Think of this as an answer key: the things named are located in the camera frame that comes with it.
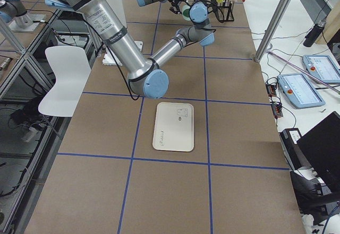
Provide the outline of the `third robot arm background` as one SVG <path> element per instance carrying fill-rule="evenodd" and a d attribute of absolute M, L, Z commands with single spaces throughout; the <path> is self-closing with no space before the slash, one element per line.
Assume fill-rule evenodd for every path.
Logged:
<path fill-rule="evenodd" d="M 1 0 L 1 19 L 15 32 L 33 32 L 44 14 L 31 14 L 21 0 Z"/>

